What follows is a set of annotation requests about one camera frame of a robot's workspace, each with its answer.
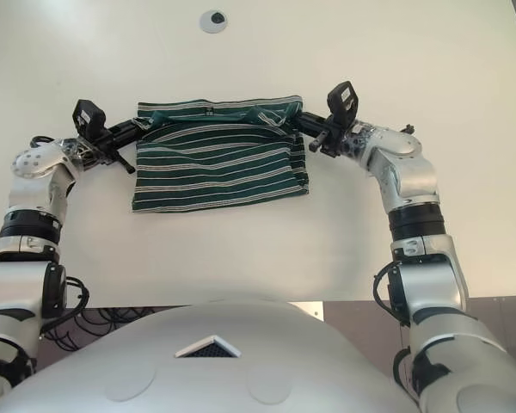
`round object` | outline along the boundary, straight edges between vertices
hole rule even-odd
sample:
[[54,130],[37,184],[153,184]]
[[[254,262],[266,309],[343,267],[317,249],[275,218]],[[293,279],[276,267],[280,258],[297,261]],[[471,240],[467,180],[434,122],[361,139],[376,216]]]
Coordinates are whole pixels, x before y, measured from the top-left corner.
[[281,366],[254,367],[249,371],[247,388],[262,404],[281,404],[291,394],[292,375]]
[[119,367],[107,380],[105,396],[114,402],[125,402],[146,391],[155,379],[156,370],[149,362],[133,362]]
[[227,26],[225,14],[219,10],[208,10],[200,17],[200,28],[207,33],[219,33]]

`striped shirt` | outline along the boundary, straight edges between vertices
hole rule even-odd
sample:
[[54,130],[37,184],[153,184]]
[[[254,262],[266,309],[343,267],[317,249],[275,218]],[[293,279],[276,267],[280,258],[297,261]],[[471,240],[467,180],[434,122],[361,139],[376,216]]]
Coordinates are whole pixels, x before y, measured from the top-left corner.
[[135,212],[183,213],[308,193],[299,96],[139,103]]

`cable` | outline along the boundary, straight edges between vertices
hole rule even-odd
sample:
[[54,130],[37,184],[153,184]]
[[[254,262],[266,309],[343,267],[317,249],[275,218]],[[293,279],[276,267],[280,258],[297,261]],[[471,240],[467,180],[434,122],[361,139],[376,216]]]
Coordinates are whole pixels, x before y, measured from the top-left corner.
[[395,318],[397,321],[399,321],[401,324],[406,325],[409,327],[410,323],[409,320],[406,318],[403,318],[401,315],[393,311],[391,308],[389,308],[383,300],[380,299],[380,296],[378,295],[378,286],[380,285],[380,281],[384,278],[388,272],[393,269],[394,267],[397,267],[399,263],[398,262],[390,262],[386,264],[380,271],[378,271],[378,274],[375,275],[374,281],[372,283],[372,297],[375,299],[375,302],[388,314],[390,314],[393,318]]
[[394,362],[392,364],[392,374],[394,376],[394,380],[396,381],[397,385],[399,385],[407,394],[408,396],[418,405],[418,401],[415,399],[415,397],[410,393],[409,390],[407,390],[407,387],[403,385],[402,378],[399,375],[399,366],[402,364],[403,359],[411,354],[411,348],[406,347],[402,348],[397,352],[397,354],[394,356]]
[[30,146],[31,148],[38,148],[42,144],[49,144],[53,142],[53,138],[47,136],[35,136],[31,139]]
[[42,328],[40,329],[41,335],[44,335],[50,330],[55,329],[59,325],[63,324],[65,321],[75,317],[76,315],[80,314],[84,308],[86,308],[86,305],[89,301],[89,290],[86,288],[82,281],[80,281],[78,278],[74,277],[66,277],[67,285],[72,287],[77,287],[80,289],[80,295],[78,298],[80,301],[78,302],[77,306],[72,310],[69,311],[67,314],[64,314],[61,317],[56,318],[55,320],[52,320],[51,322],[44,324]]

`white table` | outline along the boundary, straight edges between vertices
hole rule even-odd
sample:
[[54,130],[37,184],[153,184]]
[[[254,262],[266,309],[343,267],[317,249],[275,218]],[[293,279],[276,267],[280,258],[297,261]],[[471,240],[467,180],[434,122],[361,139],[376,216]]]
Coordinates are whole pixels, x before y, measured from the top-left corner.
[[[227,15],[221,34],[199,29],[209,9]],[[297,93],[327,114],[345,79],[360,119],[416,126],[470,294],[516,294],[510,0],[0,0],[0,225],[13,156],[36,134],[72,136],[78,98],[110,126],[140,100]],[[309,196],[187,214],[132,213],[135,176],[95,168],[71,194],[62,262],[92,306],[369,299],[390,259],[377,185],[347,159],[307,164]]]

